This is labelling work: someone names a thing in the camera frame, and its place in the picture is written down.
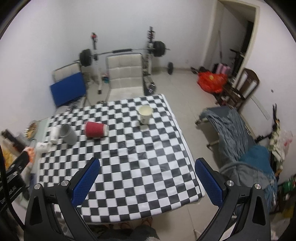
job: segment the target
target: gray pants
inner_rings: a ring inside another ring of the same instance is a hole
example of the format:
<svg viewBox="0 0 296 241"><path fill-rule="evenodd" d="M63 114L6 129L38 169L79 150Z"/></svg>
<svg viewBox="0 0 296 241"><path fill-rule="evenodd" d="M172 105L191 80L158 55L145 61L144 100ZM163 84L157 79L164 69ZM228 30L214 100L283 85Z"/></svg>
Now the gray pants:
<svg viewBox="0 0 296 241"><path fill-rule="evenodd" d="M132 230L132 229L108 229L98 237L98 240L145 241L149 237L159 239L159 237L156 234L155 229L153 229L147 225L141 225L141 226L136 227L134 230Z"/></svg>

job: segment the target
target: weight plate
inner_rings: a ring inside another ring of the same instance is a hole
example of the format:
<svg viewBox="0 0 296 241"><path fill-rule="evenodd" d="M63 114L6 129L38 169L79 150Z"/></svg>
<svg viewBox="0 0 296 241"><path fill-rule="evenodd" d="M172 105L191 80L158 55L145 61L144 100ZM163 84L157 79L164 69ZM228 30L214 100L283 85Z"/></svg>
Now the weight plate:
<svg viewBox="0 0 296 241"><path fill-rule="evenodd" d="M165 44L161 41L155 41L153 43L153 55L155 57L161 57L164 56L165 54Z"/></svg>
<svg viewBox="0 0 296 241"><path fill-rule="evenodd" d="M173 70L174 70L174 65L172 62L168 63L168 74L172 75L173 74Z"/></svg>
<svg viewBox="0 0 296 241"><path fill-rule="evenodd" d="M82 50L79 57L80 57L80 63L81 63L82 66L87 67L87 66L91 65L92 56L91 56L91 50L90 49Z"/></svg>

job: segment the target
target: blue cloth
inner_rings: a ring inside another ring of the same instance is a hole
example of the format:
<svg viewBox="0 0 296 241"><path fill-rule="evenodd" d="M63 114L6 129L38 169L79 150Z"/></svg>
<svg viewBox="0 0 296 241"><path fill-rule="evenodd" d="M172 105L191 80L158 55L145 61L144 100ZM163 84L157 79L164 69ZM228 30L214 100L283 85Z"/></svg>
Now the blue cloth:
<svg viewBox="0 0 296 241"><path fill-rule="evenodd" d="M255 145L242 156L240 161L257 168L258 170L263 172L269 179L270 184L265 189L263 189L263 191L265 194L264 196L268 210L270 210L272 207L273 199L276 198L277 194L277 181L274 172L270 167L269 152L267 148L264 146Z"/></svg>
<svg viewBox="0 0 296 241"><path fill-rule="evenodd" d="M269 163L269 152L264 146L255 145L242 156L240 161L243 161L250 166L256 167L265 174L272 174L272 168Z"/></svg>
<svg viewBox="0 0 296 241"><path fill-rule="evenodd" d="M50 86L56 106L61 106L71 100L86 94L86 88L81 72L73 74Z"/></svg>

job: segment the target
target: gray cup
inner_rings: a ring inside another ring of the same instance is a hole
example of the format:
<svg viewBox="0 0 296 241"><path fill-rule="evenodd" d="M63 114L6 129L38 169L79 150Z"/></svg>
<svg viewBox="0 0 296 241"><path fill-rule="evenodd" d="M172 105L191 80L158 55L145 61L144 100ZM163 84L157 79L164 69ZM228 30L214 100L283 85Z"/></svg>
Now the gray cup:
<svg viewBox="0 0 296 241"><path fill-rule="evenodd" d="M59 135L67 144L71 146L77 142L77 135L69 124L62 124Z"/></svg>

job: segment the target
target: white paper cup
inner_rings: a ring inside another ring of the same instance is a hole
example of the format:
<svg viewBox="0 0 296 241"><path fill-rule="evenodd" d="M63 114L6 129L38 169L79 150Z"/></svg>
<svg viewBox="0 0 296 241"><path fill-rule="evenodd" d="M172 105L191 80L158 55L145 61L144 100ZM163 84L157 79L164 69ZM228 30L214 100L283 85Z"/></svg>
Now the white paper cup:
<svg viewBox="0 0 296 241"><path fill-rule="evenodd" d="M36 151L41 154L49 152L50 148L51 148L51 143L47 143L47 142L38 142L35 147Z"/></svg>
<svg viewBox="0 0 296 241"><path fill-rule="evenodd" d="M50 142L52 144L57 144L58 139L59 139L59 127L53 126L51 127L51 131L50 131Z"/></svg>
<svg viewBox="0 0 296 241"><path fill-rule="evenodd" d="M144 125L148 125L153 113L153 109L148 105L142 105L138 112L140 115L140 122Z"/></svg>

